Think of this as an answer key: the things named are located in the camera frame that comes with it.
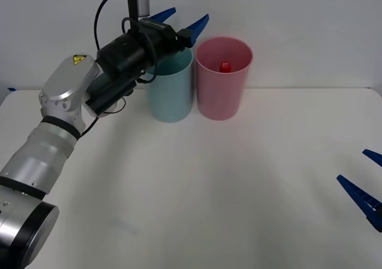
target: plastic cup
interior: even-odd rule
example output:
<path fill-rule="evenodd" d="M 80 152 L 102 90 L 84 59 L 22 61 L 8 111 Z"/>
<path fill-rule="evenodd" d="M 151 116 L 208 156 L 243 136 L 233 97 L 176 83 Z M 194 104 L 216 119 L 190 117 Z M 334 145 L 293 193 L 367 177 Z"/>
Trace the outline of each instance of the plastic cup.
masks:
<path fill-rule="evenodd" d="M 251 48 L 236 38 L 212 38 L 198 47 L 196 89 L 198 109 L 204 116 L 212 120 L 234 117 L 252 60 Z M 230 63 L 232 72 L 220 72 L 223 61 Z"/>
<path fill-rule="evenodd" d="M 191 112 L 192 61 L 191 50 L 185 49 L 158 65 L 156 79 L 146 88 L 151 113 L 157 120 L 177 122 Z M 149 69 L 145 79 L 151 79 L 153 71 Z"/>

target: black ring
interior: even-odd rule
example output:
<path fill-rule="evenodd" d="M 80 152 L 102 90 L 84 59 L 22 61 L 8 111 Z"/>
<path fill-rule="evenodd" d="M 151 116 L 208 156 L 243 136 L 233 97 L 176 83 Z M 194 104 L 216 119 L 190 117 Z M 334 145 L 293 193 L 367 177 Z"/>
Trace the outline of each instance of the black ring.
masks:
<path fill-rule="evenodd" d="M 46 195 L 46 193 L 44 193 L 42 190 L 39 190 L 38 188 L 32 187 L 31 185 L 23 184 L 19 181 L 12 180 L 11 178 L 7 177 L 0 177 L 0 185 L 11 188 L 13 190 L 17 190 L 21 193 L 26 193 L 29 196 L 33 196 L 41 200 Z"/>
<path fill-rule="evenodd" d="M 48 123 L 57 126 L 72 134 L 77 139 L 77 141 L 81 138 L 81 133 L 76 129 L 76 127 L 59 118 L 53 116 L 45 116 L 42 118 L 41 123 Z"/>
<path fill-rule="evenodd" d="M 54 207 L 54 205 L 49 203 L 41 202 L 28 216 L 9 248 L 9 255 L 6 258 L 5 264 L 2 264 L 6 269 L 24 268 L 24 264 L 21 263 L 23 257 L 40 226 Z"/>

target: yellow warning sticker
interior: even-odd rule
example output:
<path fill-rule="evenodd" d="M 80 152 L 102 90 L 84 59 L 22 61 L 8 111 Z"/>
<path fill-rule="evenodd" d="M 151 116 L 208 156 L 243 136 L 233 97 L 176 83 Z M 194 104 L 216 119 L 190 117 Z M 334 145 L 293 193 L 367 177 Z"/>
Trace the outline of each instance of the yellow warning sticker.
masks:
<path fill-rule="evenodd" d="M 74 55 L 73 56 L 74 65 L 77 65 L 78 63 L 80 63 L 85 58 L 86 58 L 86 55 Z"/>

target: white table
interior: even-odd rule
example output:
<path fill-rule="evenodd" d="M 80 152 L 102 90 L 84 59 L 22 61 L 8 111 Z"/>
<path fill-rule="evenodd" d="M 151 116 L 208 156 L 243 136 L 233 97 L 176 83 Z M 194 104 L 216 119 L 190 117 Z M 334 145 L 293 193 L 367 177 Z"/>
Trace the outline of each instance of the white table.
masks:
<path fill-rule="evenodd" d="M 0 167 L 40 120 L 38 91 L 7 97 Z M 174 124 L 137 90 L 77 144 L 29 268 L 380 268 L 382 234 L 335 179 L 382 200 L 365 148 L 382 153 L 382 99 L 369 89 L 249 89 L 231 120 L 195 107 Z"/>

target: pink cup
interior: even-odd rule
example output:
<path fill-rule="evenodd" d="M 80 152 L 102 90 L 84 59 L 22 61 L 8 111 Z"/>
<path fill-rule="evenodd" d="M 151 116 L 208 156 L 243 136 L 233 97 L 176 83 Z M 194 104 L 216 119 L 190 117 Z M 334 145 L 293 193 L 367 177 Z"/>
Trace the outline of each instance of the pink cup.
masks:
<path fill-rule="evenodd" d="M 198 109 L 204 116 L 212 120 L 234 117 L 239 110 L 252 60 L 251 48 L 236 38 L 212 38 L 198 47 Z M 223 61 L 230 63 L 230 73 L 220 72 Z"/>

